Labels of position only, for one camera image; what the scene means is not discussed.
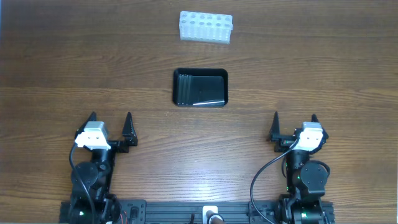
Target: wooden table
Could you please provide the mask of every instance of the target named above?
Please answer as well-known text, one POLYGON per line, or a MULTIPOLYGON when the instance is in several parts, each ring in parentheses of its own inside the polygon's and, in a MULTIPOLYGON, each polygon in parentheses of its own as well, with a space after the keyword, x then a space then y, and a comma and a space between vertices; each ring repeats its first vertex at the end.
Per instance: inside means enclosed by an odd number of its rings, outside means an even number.
MULTIPOLYGON (((111 139, 133 115, 111 192, 148 201, 248 201, 275 111, 292 134, 316 113, 330 139, 324 200, 337 223, 395 223, 397 1, 3 0, 0 222, 57 222, 68 153, 92 111, 111 139), (232 14, 231 44, 181 41, 180 11, 232 14), (225 68, 224 108, 172 103, 177 67, 225 68)), ((76 162, 90 153, 76 152, 76 162)), ((285 192, 280 162, 257 200, 285 192)))

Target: wooden tabletop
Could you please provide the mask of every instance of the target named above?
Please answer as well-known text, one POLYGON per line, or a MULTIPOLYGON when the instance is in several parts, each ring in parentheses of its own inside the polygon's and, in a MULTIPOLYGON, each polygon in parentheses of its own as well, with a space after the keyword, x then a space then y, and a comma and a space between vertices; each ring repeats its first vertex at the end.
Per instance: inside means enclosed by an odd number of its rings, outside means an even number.
MULTIPOLYGON (((0 222, 58 221, 74 133, 92 111, 110 139, 134 119, 139 145, 116 157, 119 198, 245 202, 278 155, 266 141, 274 112, 284 134, 316 113, 336 222, 396 222, 397 1, 3 0, 1 19, 0 222), (181 41, 180 11, 232 14, 231 44, 181 41), (229 103, 176 107, 178 67, 226 69, 229 103)), ((254 195, 285 190, 278 162, 254 195)))

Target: wood grain surface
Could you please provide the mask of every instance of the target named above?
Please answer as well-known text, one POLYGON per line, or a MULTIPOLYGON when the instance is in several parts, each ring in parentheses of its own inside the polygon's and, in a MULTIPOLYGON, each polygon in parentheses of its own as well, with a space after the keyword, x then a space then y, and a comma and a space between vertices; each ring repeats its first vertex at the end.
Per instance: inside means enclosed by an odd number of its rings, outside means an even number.
MULTIPOLYGON (((96 111, 111 139, 133 115, 111 192, 148 201, 248 201, 274 111, 291 134, 312 113, 330 139, 324 200, 337 223, 395 223, 398 1, 3 0, 0 222, 57 222, 74 131, 96 111), (180 41, 180 11, 232 14, 230 45, 180 41), (224 68, 224 108, 172 103, 177 67, 224 68)), ((76 162, 90 153, 77 150, 76 162)), ((280 162, 257 200, 285 192, 280 162)))

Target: black mounting base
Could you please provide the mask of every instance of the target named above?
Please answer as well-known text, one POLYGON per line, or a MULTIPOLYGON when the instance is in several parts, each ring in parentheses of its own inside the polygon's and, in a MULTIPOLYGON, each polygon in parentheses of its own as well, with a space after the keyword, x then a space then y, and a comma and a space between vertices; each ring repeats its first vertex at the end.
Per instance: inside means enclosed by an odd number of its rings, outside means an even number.
MULTIPOLYGON (((128 224, 202 224, 202 208, 216 205, 218 213, 227 224, 267 224, 248 202, 146 202, 145 200, 120 200, 122 211, 126 212, 128 224)), ((273 217, 278 202, 256 201, 260 211, 273 217)), ((62 202, 59 223, 69 223, 70 202, 62 202)), ((324 211, 332 224, 335 223, 333 204, 322 203, 324 211)), ((85 215, 91 216, 88 210, 85 215)), ((126 217, 123 212, 123 223, 126 217)))

